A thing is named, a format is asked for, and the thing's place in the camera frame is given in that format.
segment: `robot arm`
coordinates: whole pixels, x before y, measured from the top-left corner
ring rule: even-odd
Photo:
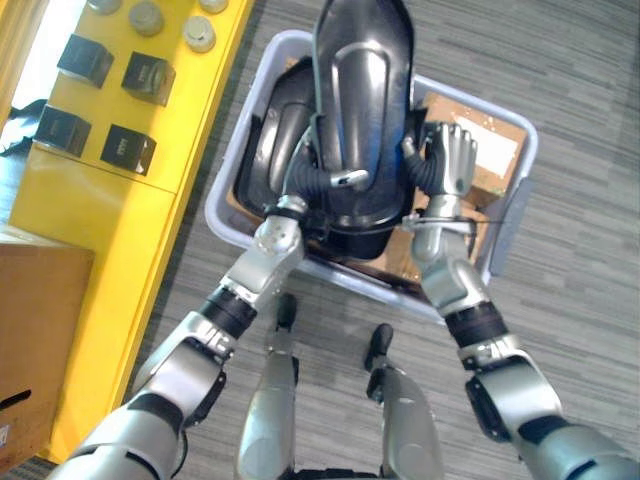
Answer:
[[[432,126],[427,162],[410,135],[402,149],[417,186],[431,197],[421,217],[404,222],[415,232],[412,257],[422,271],[425,294],[458,344],[464,368],[474,373],[466,390],[485,435],[511,442],[537,480],[640,478],[628,452],[562,417],[553,387],[509,333],[468,261],[468,227],[458,217],[475,164],[469,133],[458,125]]]
[[[207,298],[153,352],[133,398],[109,414],[49,479],[165,480],[179,433],[202,421],[225,384],[236,341],[304,256],[296,218],[305,202],[283,197]]]

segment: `floor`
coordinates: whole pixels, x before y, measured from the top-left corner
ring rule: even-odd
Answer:
[[[517,111],[541,145],[536,188],[506,271],[491,292],[563,400],[566,416],[640,451],[640,7],[635,0],[407,1],[416,70]],[[140,359],[215,286],[240,253],[207,228],[203,204],[260,55],[276,33],[309,30],[320,2],[256,2],[158,296]],[[448,333],[416,315],[296,274],[301,360],[297,466],[380,463],[379,406],[365,399],[366,341],[396,329],[393,358],[428,392],[450,480],[530,478],[508,445],[484,438],[464,395],[468,375]],[[228,383],[190,436],[182,479],[231,479],[242,418],[270,323],[258,318],[228,365]],[[42,479],[32,460],[2,477]]]

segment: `robot leg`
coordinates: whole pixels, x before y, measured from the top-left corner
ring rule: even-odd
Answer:
[[[236,479],[275,480],[293,472],[298,359],[292,355],[290,329],[295,310],[295,298],[283,295],[267,344],[267,363],[240,438]]]
[[[365,362],[371,370],[367,396],[384,408],[382,476],[443,480],[442,455],[429,403],[420,387],[387,359],[392,335],[390,325],[378,326]]]

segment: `white plastic bin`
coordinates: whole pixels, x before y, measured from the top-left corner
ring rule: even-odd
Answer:
[[[267,45],[251,90],[244,102],[242,112],[227,146],[222,166],[207,197],[205,217],[209,228],[218,237],[234,245],[247,248],[251,244],[252,232],[255,229],[254,225],[246,217],[234,210],[226,201],[227,192],[235,182],[246,148],[251,117],[252,115],[260,118],[264,117],[273,86],[280,74],[285,71],[287,61],[291,58],[310,55],[311,39],[312,36],[308,32],[287,30],[273,37],[269,45]],[[485,283],[488,283],[491,279],[490,265],[492,258],[496,255],[501,255],[502,257],[506,255],[506,250],[510,244],[508,237],[513,234],[512,231],[507,232],[510,235],[502,238],[498,243],[499,246],[496,247],[496,238],[500,237],[499,229],[501,225],[499,222],[507,216],[513,204],[518,203],[517,213],[518,215],[522,213],[523,202],[511,200],[515,196],[517,187],[522,180],[529,175],[538,149],[538,134],[531,122],[516,113],[456,90],[453,87],[416,75],[414,78],[414,99],[421,100],[428,92],[437,92],[451,97],[472,108],[523,128],[527,132],[527,140],[521,150],[514,179],[507,195],[484,209],[484,213],[489,216],[492,223],[487,232],[485,247],[476,262],[476,268],[482,274]],[[510,221],[510,223],[517,228],[519,219]],[[317,259],[305,259],[299,266],[299,270],[381,302],[426,315],[434,322],[443,323],[440,315],[428,303],[342,265]]]

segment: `cardboard box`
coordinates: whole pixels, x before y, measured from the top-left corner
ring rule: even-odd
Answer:
[[[0,473],[47,445],[92,262],[0,226]]]
[[[430,93],[424,103],[428,122],[458,123],[478,142],[473,184],[466,200],[486,207],[504,197],[527,138],[526,131],[443,95]]]

